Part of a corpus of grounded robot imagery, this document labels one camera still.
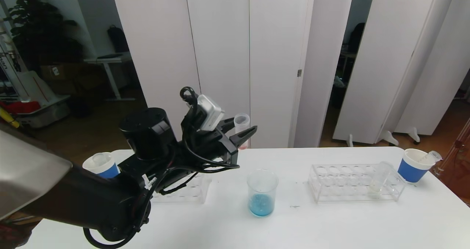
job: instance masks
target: test tube rack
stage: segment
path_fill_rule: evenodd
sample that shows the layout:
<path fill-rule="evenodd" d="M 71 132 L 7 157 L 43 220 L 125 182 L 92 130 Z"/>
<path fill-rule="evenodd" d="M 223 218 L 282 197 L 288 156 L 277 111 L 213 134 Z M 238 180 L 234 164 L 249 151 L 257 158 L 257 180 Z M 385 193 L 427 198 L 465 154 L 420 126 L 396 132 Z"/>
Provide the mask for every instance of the test tube rack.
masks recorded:
<path fill-rule="evenodd" d="M 177 187 L 178 185 L 188 180 L 191 176 L 192 174 L 178 180 L 177 182 L 167 187 L 166 190 L 172 189 L 173 187 Z M 159 193 L 154 192 L 151 202 L 204 204 L 210 182 L 210 175 L 199 173 L 190 182 L 188 182 L 186 187 L 178 189 L 177 191 L 171 194 L 161 195 Z"/>
<path fill-rule="evenodd" d="M 371 192 L 375 167 L 376 164 L 312 165 L 308 184 L 315 202 L 398 201 L 406 183 L 394 170 L 379 192 Z"/>

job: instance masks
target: yellow object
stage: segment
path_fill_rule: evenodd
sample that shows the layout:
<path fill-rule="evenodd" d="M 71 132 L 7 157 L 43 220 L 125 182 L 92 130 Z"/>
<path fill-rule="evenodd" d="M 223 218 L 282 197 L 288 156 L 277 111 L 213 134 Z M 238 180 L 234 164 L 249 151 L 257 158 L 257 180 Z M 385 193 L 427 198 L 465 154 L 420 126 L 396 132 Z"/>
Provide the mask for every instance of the yellow object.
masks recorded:
<path fill-rule="evenodd" d="M 17 122 L 6 110 L 0 107 L 0 118 L 4 119 L 5 122 L 10 123 L 13 127 L 20 127 L 20 123 Z"/>

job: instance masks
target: white table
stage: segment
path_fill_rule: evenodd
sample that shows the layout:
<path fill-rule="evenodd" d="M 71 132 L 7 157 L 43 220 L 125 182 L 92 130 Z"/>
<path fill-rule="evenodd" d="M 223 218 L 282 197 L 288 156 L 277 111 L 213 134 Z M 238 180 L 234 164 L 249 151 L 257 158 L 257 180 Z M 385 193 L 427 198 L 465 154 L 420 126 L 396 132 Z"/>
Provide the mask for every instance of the white table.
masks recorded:
<path fill-rule="evenodd" d="M 402 155 L 397 147 L 242 150 L 240 169 L 213 175 L 205 204 L 153 204 L 149 224 L 123 248 L 470 248 L 470 209 L 430 173 L 398 202 L 315 204 L 307 189 L 312 164 L 398 166 Z M 262 219 L 247 208 L 246 176 L 259 167 L 279 176 L 275 210 Z M 81 228 L 43 220 L 22 248 L 91 247 Z"/>
<path fill-rule="evenodd" d="M 102 64 L 103 65 L 104 70 L 106 71 L 106 75 L 108 76 L 109 83 L 111 84 L 111 88 L 113 89 L 114 95 L 116 96 L 116 98 L 113 98 L 111 100 L 113 101 L 135 100 L 135 98 L 133 97 L 129 97 L 129 98 L 121 97 L 121 93 L 119 93 L 118 86 L 116 85 L 116 81 L 114 80 L 114 76 L 111 72 L 111 68 L 109 67 L 109 64 L 112 64 L 112 63 L 123 63 L 123 62 L 132 60 L 130 52 L 123 52 L 120 54 L 122 55 L 118 57 L 114 57 L 114 58 L 103 58 L 103 59 L 90 58 L 90 59 L 85 59 L 83 61 L 89 64 Z"/>

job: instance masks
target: green leaves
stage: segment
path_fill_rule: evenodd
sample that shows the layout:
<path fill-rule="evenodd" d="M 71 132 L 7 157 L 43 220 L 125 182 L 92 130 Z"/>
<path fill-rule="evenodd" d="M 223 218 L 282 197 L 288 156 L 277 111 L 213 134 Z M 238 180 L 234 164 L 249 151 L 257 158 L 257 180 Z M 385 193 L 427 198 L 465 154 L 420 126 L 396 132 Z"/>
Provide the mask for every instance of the green leaves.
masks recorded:
<path fill-rule="evenodd" d="M 67 33 L 77 22 L 64 20 L 57 7 L 42 0 L 16 2 L 8 9 L 10 14 L 6 19 L 19 24 L 11 29 L 11 35 L 30 69 L 38 70 L 41 55 L 83 58 L 83 46 Z"/>

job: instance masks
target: blue liquid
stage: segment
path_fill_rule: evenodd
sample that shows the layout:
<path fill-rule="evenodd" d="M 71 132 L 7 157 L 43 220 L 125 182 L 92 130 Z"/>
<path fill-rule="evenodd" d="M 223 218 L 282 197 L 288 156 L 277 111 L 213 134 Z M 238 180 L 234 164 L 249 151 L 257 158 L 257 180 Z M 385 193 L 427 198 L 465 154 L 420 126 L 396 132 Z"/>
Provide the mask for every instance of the blue liquid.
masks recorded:
<path fill-rule="evenodd" d="M 266 217 L 274 210 L 274 202 L 269 195 L 254 194 L 248 203 L 250 211 L 258 217 Z"/>

